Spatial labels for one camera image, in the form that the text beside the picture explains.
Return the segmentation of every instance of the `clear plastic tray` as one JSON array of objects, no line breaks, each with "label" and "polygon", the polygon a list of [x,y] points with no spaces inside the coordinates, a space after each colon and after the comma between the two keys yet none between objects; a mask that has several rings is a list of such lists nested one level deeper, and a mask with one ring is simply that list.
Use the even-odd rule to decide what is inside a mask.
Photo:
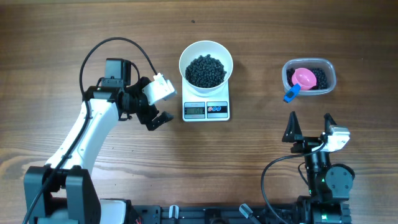
[{"label": "clear plastic tray", "polygon": [[286,70],[290,68],[322,68],[325,71],[328,88],[324,90],[300,90],[298,96],[313,96],[331,92],[336,86],[336,72],[333,65],[322,58],[298,58],[288,61],[282,69],[282,81],[284,83],[285,93],[291,88],[287,82]]}]

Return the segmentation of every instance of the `black beans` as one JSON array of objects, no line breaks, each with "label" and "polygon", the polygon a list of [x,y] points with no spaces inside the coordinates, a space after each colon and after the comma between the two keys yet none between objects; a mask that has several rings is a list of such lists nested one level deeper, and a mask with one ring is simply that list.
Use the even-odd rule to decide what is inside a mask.
[{"label": "black beans", "polygon": [[199,56],[185,70],[185,78],[189,83],[201,88],[218,86],[224,81],[226,71],[224,65],[215,58]]},{"label": "black beans", "polygon": [[[310,71],[315,75],[317,78],[317,85],[312,87],[311,90],[324,90],[328,88],[328,80],[325,74],[325,71],[323,71],[322,68],[312,68]],[[286,70],[286,77],[287,77],[287,82],[289,83],[290,86],[293,86],[292,83],[292,76],[294,74],[294,69],[290,68]]]}]

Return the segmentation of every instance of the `scale control panel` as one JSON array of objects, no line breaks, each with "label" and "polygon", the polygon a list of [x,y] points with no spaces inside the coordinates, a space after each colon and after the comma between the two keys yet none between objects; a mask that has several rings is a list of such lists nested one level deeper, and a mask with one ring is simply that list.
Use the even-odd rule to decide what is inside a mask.
[{"label": "scale control panel", "polygon": [[226,120],[229,118],[228,102],[186,102],[184,103],[184,119]]}]

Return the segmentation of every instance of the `wooden table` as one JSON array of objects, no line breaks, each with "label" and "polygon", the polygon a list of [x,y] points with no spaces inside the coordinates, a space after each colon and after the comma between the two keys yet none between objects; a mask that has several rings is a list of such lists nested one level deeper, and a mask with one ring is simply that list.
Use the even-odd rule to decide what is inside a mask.
[{"label": "wooden table", "polygon": [[[22,180],[42,166],[74,124],[81,105],[80,65],[101,40],[135,40],[181,93],[180,54],[198,40],[223,44],[234,59],[232,118],[184,123],[181,94],[157,107],[175,119],[154,132],[136,118],[106,138],[93,170],[100,198],[143,205],[264,203],[260,175],[290,154],[281,143],[296,111],[306,136],[323,131],[331,113],[351,141],[331,155],[357,176],[349,201],[354,223],[398,219],[397,1],[160,1],[0,6],[0,223],[25,214]],[[152,72],[135,47],[112,42],[90,58],[85,88],[104,75],[106,57]],[[282,102],[281,70],[293,58],[327,58],[338,83],[327,95]],[[271,202],[307,195],[302,159],[267,174]]]}]

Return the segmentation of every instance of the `pink bowl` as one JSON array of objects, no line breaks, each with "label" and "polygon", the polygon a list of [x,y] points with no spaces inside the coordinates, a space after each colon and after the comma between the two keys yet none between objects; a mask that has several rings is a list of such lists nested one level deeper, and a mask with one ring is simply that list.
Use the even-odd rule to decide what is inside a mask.
[{"label": "pink bowl", "polygon": [[292,76],[293,85],[299,84],[301,90],[309,90],[317,85],[317,78],[306,68],[298,68]]}]

